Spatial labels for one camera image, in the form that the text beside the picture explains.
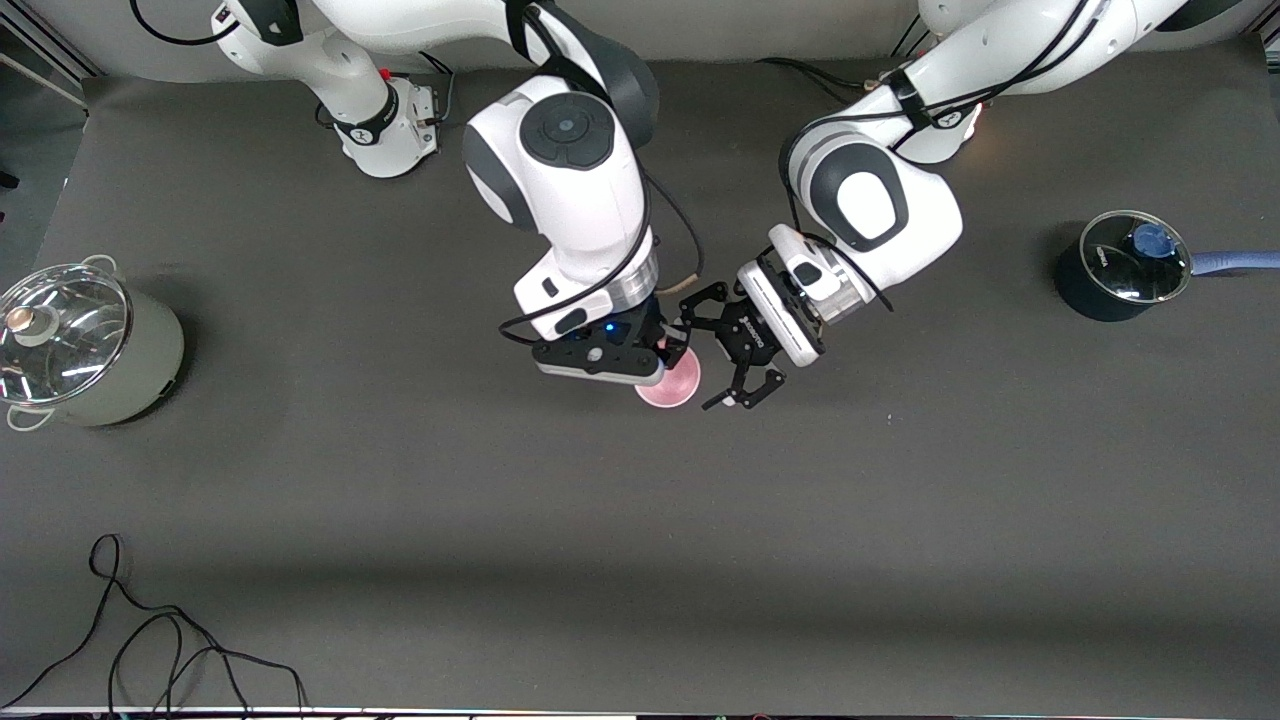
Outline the pink plastic cup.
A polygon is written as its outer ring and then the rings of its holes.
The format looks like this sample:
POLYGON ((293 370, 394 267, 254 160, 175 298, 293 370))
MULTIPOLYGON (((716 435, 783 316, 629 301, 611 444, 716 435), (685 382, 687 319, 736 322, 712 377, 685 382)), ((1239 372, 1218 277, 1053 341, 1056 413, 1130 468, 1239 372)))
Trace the pink plastic cup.
POLYGON ((701 383, 701 364, 692 348, 686 348, 673 368, 666 368, 663 377, 653 386, 636 386, 636 395, 658 409, 673 409, 686 404, 701 383))

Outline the dark grey table mat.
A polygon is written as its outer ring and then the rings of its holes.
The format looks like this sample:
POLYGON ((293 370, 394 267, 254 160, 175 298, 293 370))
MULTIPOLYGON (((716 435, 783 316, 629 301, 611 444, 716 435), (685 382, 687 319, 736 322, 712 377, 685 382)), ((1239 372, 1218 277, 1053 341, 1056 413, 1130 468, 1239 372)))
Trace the dark grey table mat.
POLYGON ((1133 322, 1051 281, 1148 211, 1280 247, 1260 42, 1002 97, 956 246, 760 407, 552 378, 497 333, 543 243, 460 132, 347 167, 291 83, 100 79, 40 264, 105 252, 189 370, 137 421, 0 427, 0 703, 74 648, 122 537, 257 706, 1280 717, 1280 273, 1133 322))

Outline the dark blue saucepan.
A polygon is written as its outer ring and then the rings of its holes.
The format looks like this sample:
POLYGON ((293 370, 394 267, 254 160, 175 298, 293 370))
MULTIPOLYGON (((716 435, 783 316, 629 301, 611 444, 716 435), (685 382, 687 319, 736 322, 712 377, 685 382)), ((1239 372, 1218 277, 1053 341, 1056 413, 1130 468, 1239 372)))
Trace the dark blue saucepan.
MULTIPOLYGON (((1094 322, 1128 322, 1151 310, 1152 307, 1157 307, 1158 305, 1175 299, 1174 297, 1166 302, 1156 305, 1128 304, 1110 296, 1094 284, 1094 282, 1091 281, 1085 273, 1080 255, 1082 234, 1091 222, 1083 227, 1079 236, 1059 255, 1053 268, 1055 290, 1059 297, 1071 310, 1094 322)), ((1189 250, 1189 252, 1192 256, 1190 281, 1197 277, 1221 275, 1222 273, 1231 272, 1280 272, 1280 250, 1208 252, 1192 252, 1189 250)))

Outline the glass lid with blue knob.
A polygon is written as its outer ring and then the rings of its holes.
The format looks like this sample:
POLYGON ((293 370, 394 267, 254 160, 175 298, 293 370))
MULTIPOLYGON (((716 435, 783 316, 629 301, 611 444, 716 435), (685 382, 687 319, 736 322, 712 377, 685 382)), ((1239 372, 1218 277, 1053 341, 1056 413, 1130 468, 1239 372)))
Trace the glass lid with blue knob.
POLYGON ((1181 236, 1144 211, 1107 211, 1093 219, 1083 231, 1080 255, 1091 281, 1128 304, 1166 302, 1192 277, 1181 236))

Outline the pale green cooking pot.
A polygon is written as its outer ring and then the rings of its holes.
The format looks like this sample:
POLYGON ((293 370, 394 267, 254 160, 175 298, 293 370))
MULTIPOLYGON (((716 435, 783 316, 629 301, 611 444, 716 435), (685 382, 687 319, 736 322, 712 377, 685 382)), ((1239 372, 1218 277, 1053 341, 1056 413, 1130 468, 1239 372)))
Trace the pale green cooking pot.
POLYGON ((131 299, 131 329, 123 348, 105 375, 86 392, 42 407, 26 407, 0 400, 12 430, 31 433, 52 423, 73 427, 109 427, 146 411, 172 388, 186 351, 183 328, 168 305, 129 287, 114 258, 100 266, 114 266, 131 299))

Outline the glass lid with beige knob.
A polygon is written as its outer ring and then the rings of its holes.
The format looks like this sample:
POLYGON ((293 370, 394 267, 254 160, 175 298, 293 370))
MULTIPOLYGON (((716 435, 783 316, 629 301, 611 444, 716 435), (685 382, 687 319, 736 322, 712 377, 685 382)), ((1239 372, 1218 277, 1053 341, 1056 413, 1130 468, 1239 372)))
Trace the glass lid with beige knob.
POLYGON ((0 400, 42 407, 86 392, 120 354, 131 299, 108 256, 36 272, 0 296, 0 400))

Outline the aluminium frame rail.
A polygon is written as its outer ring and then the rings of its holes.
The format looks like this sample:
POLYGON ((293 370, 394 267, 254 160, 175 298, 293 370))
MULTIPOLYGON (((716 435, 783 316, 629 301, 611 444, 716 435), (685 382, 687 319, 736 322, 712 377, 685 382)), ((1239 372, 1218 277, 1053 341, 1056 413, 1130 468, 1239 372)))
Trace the aluminium frame rail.
POLYGON ((37 70, 28 61, 17 58, 14 51, 4 49, 0 49, 0 67, 55 92, 86 117, 90 115, 83 82, 100 77, 102 72, 88 55, 45 19, 20 6, 12 6, 8 12, 0 8, 0 41, 6 38, 22 44, 49 70, 37 70))

